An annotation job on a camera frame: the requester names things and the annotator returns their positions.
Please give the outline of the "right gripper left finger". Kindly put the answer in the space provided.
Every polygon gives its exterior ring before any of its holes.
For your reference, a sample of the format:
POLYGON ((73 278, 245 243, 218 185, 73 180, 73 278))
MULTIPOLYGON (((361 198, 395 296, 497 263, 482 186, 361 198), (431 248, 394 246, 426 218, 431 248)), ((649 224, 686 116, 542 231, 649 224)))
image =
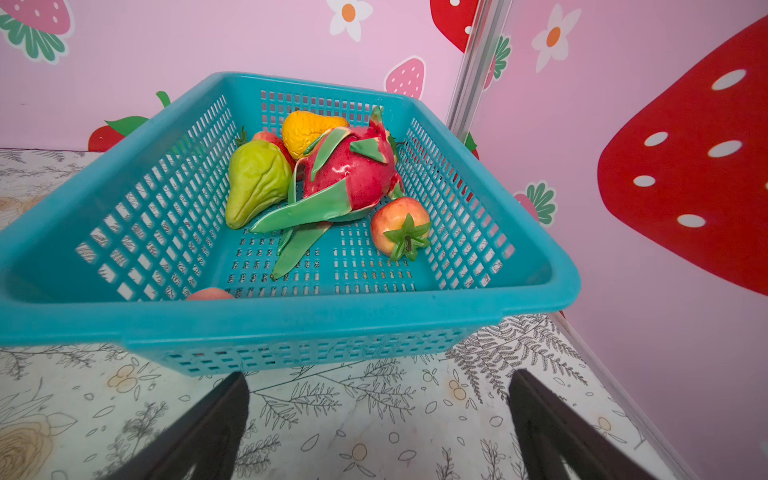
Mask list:
POLYGON ((249 390, 232 373, 110 479, 229 479, 249 415, 249 390))

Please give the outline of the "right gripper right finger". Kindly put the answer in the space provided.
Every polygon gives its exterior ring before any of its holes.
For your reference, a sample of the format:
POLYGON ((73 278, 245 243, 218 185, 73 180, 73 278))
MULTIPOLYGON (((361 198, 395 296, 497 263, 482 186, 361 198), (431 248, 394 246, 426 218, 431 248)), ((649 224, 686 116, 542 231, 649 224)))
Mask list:
POLYGON ((525 369, 514 372, 508 405, 531 479, 650 479, 549 388, 525 369))

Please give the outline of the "small red fake fruit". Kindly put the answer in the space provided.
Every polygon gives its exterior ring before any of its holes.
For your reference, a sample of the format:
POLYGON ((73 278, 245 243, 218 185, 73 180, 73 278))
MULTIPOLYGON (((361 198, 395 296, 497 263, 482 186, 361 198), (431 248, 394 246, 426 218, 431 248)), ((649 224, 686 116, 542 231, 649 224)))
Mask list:
POLYGON ((261 132, 256 133, 253 136, 252 140, 253 141, 256 141, 256 140, 266 141, 266 142, 269 142, 269 143, 275 145, 276 147, 278 147, 280 149, 281 153, 283 154, 283 156, 285 157, 286 161, 288 162, 289 166, 291 167, 291 169, 292 170, 295 169, 295 165, 296 165, 295 159, 292 157, 292 155, 290 154, 290 152, 286 148, 283 140, 280 137, 278 137, 276 134, 273 134, 273 133, 271 133, 269 131, 261 131, 261 132))

